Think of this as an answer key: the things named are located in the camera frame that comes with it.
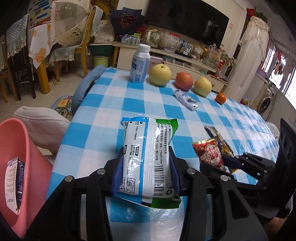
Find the yogurt bottle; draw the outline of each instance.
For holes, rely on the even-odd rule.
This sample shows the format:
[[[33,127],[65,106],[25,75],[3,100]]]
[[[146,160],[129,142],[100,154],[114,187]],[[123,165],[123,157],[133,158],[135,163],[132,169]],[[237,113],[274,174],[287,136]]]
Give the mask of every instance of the yogurt bottle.
[[[150,46],[145,44],[139,44],[138,50],[133,56],[133,62],[131,63],[130,81],[133,83],[143,83],[149,62],[150,62]]]

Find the yellow-green bucket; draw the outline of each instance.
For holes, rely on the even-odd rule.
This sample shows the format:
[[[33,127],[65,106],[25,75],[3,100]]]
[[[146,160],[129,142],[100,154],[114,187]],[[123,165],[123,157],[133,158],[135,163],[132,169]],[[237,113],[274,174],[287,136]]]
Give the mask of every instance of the yellow-green bucket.
[[[105,67],[109,67],[109,57],[108,56],[95,55],[94,56],[94,67],[96,67],[98,65],[103,65]]]

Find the blue and white tablecloth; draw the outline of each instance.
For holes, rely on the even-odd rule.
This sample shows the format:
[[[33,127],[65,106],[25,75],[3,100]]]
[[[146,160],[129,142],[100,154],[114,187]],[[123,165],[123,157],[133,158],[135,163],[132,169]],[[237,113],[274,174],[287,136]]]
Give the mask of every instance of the blue and white tablecloth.
[[[166,87],[128,81],[129,71],[106,69],[76,112],[62,141],[48,189],[48,196],[61,180],[72,175],[85,177],[116,158],[123,146],[122,117],[147,116],[177,118],[179,128],[171,146],[175,155],[199,170],[199,160],[192,142],[209,138],[204,126],[215,126],[235,155],[244,151],[276,161],[278,144],[259,114],[230,99],[215,102],[216,94],[202,98],[189,91],[199,102],[197,111],[189,111],[173,96],[173,80]],[[240,182],[256,180],[241,170],[235,172]],[[107,198],[107,211],[115,241],[179,240],[186,197],[180,208],[147,208],[120,198]]]

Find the pink bucket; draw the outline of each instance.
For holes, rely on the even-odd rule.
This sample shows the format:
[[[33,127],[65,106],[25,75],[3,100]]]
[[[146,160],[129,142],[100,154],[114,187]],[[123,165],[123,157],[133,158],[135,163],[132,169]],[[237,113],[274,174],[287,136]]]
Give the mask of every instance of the pink bucket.
[[[22,202],[18,215],[6,206],[4,191],[7,162],[16,157],[25,163]],[[51,163],[33,144],[21,120],[11,118],[0,124],[0,211],[20,238],[24,237],[26,228],[45,203],[51,171]]]

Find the television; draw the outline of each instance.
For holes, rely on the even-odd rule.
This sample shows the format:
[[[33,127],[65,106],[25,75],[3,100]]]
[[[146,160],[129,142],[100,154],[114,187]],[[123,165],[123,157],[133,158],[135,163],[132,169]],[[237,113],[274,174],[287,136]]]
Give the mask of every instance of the television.
[[[150,0],[148,24],[220,47],[229,18],[202,0]]]

